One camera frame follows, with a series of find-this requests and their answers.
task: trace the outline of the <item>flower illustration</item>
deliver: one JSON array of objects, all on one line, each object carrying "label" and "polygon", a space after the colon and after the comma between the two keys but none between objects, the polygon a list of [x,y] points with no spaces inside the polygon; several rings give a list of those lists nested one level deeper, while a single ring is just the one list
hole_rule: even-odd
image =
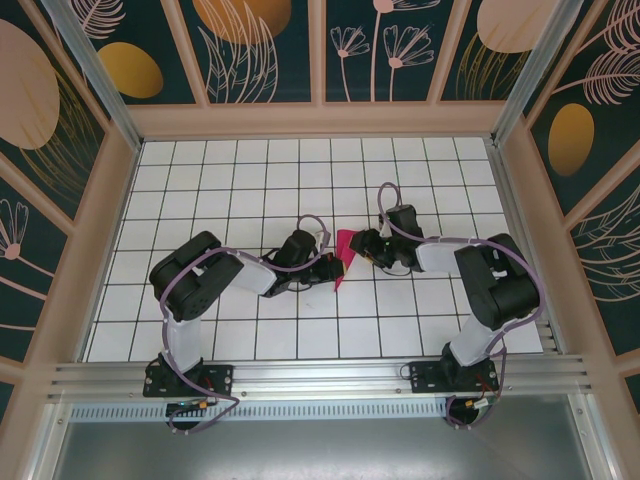
[{"label": "flower illustration", "polygon": [[356,55],[362,55],[369,52],[369,44],[364,43],[365,36],[362,33],[362,27],[353,28],[347,27],[342,32],[340,27],[331,29],[331,41],[333,46],[336,47],[336,52],[340,57],[340,67],[342,69],[342,84],[344,86],[344,93],[347,96],[347,102],[351,101],[349,96],[349,88],[347,87],[347,76],[344,70],[344,59],[347,57],[355,57]]},{"label": "flower illustration", "polygon": [[433,50],[427,50],[431,45],[428,31],[429,27],[422,29],[407,27],[398,38],[397,25],[384,29],[384,48],[391,67],[390,102],[393,101],[393,77],[398,68],[413,67],[433,61]]},{"label": "flower illustration", "polygon": [[408,0],[373,0],[373,6],[379,13],[391,13],[401,10],[422,10],[424,8],[435,7],[440,0],[417,0],[414,2]]},{"label": "flower illustration", "polygon": [[15,214],[6,198],[0,200],[0,258],[20,257],[20,244],[29,220],[29,209],[16,203]]}]

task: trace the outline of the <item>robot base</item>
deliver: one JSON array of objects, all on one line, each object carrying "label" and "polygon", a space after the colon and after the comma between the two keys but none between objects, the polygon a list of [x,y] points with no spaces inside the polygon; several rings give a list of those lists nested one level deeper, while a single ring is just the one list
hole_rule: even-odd
[{"label": "robot base", "polygon": [[472,393],[482,392],[478,375],[493,390],[498,390],[498,376],[494,363],[488,358],[471,367],[464,367],[452,383],[440,360],[411,362],[407,365],[413,393]]},{"label": "robot base", "polygon": [[[203,388],[222,395],[229,395],[233,384],[233,365],[204,365],[202,359],[185,376]],[[171,370],[162,355],[157,365],[145,369],[142,395],[146,398],[202,398],[204,395],[185,385]]]}]

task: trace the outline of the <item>yellow oval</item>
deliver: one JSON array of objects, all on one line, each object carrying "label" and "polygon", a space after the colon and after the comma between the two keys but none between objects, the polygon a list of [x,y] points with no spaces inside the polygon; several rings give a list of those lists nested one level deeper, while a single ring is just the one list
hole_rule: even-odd
[{"label": "yellow oval", "polygon": [[568,177],[580,170],[594,133],[593,117],[585,107],[569,103],[560,109],[549,132],[549,162],[559,175]]},{"label": "yellow oval", "polygon": [[151,56],[135,45],[114,42],[98,55],[120,93],[134,98],[150,98],[162,90],[162,72]]},{"label": "yellow oval", "polygon": [[47,55],[0,19],[0,137],[16,147],[40,148],[55,132],[59,115],[58,81]]},{"label": "yellow oval", "polygon": [[291,19],[291,0],[193,0],[193,6],[209,30],[227,42],[247,45],[258,43],[245,3],[258,21],[261,18],[271,36],[282,33]]},{"label": "yellow oval", "polygon": [[490,50],[522,53],[538,41],[557,0],[484,0],[478,10],[478,37]]}]

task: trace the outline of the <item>white grid floor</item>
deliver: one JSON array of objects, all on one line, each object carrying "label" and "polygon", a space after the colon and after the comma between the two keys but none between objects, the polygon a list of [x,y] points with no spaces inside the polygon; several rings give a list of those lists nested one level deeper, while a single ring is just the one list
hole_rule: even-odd
[{"label": "white grid floor", "polygon": [[[85,360],[158,354],[161,315],[148,274],[191,236],[209,230],[226,245],[266,253],[298,215],[313,213],[333,242],[339,229],[378,226],[385,181],[400,185],[427,237],[507,231],[480,138],[145,143]],[[311,220],[302,227],[318,229]],[[201,349],[221,361],[439,355],[468,313],[459,278],[391,277],[356,257],[337,294],[333,284],[272,299],[228,288],[203,316]],[[533,324],[506,342],[510,353],[542,351]]]}]

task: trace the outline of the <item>red object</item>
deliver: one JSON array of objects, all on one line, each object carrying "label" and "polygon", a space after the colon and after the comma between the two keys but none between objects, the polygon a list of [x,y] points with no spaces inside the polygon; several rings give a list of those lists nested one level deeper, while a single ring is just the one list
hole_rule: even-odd
[{"label": "red object", "polygon": [[[356,230],[338,230],[338,234],[336,236],[336,257],[338,257],[340,260],[342,260],[342,263],[344,263],[345,273],[351,266],[351,262],[353,262],[353,259],[356,256],[356,252],[349,248],[351,239],[356,233],[358,233]],[[344,275],[336,280],[335,291],[338,291],[338,287],[342,283],[343,278]]]}]

